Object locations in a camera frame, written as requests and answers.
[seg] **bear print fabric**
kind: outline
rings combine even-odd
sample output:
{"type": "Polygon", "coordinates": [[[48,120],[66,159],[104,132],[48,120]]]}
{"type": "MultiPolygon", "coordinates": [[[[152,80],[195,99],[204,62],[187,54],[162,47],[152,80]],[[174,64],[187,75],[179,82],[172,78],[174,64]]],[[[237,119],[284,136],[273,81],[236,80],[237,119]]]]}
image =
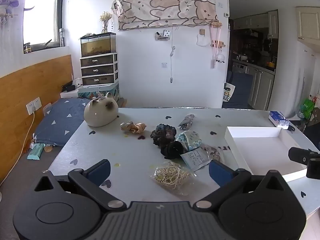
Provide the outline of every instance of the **bear print fabric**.
{"type": "Polygon", "coordinates": [[[119,30],[217,22],[215,0],[115,0],[119,30]]]}

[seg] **table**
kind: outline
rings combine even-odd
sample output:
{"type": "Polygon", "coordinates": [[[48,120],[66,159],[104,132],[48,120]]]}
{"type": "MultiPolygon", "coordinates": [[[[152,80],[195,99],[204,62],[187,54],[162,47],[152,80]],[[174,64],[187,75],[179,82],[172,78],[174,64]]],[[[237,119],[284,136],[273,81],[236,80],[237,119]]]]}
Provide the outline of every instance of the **table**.
{"type": "MultiPolygon", "coordinates": [[[[269,112],[261,110],[210,109],[210,108],[119,108],[119,118],[110,124],[93,128],[83,122],[53,161],[49,170],[53,175],[66,175],[74,168],[87,169],[102,159],[111,163],[109,180],[111,187],[101,187],[124,201],[190,201],[193,203],[219,186],[211,179],[208,165],[196,171],[194,184],[188,195],[174,195],[160,187],[151,179],[158,165],[165,159],[160,149],[150,138],[157,125],[169,124],[177,127],[187,114],[196,117],[191,130],[196,131],[202,142],[224,150],[225,164],[232,169],[237,165],[232,152],[224,139],[227,126],[274,127],[268,119],[269,112]],[[147,125],[143,135],[124,133],[120,130],[122,122],[143,122],[147,125]]],[[[305,149],[318,151],[298,129],[291,136],[305,149]]],[[[320,207],[320,180],[303,177],[289,182],[289,186],[304,208],[307,217],[320,207]]]]}

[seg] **blue bedding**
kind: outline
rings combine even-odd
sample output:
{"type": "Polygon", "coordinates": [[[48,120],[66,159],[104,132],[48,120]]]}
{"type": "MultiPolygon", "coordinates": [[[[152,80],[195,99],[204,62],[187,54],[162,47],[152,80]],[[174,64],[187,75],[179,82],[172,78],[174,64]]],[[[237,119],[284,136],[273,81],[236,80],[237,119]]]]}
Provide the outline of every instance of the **blue bedding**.
{"type": "Polygon", "coordinates": [[[81,98],[59,99],[36,128],[35,142],[64,146],[84,121],[84,108],[89,102],[81,98]]]}

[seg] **fish tank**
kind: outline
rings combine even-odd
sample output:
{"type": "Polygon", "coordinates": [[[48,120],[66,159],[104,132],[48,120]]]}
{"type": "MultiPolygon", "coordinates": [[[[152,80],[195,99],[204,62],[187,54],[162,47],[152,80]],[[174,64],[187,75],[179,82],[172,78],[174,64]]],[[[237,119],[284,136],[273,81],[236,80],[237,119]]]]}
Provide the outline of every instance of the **fish tank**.
{"type": "Polygon", "coordinates": [[[116,52],[116,34],[101,33],[81,37],[81,55],[89,57],[116,52]]]}

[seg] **metal screw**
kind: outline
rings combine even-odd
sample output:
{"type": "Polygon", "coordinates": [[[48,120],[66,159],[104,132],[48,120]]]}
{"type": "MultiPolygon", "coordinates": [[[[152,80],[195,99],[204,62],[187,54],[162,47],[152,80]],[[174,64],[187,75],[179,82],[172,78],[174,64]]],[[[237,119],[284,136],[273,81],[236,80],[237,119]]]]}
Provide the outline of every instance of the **metal screw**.
{"type": "Polygon", "coordinates": [[[200,200],[196,203],[197,208],[210,208],[212,206],[211,202],[207,200],[200,200]]]}
{"type": "Polygon", "coordinates": [[[123,206],[123,202],[121,200],[111,200],[108,203],[108,207],[110,208],[121,208],[123,206]]]}

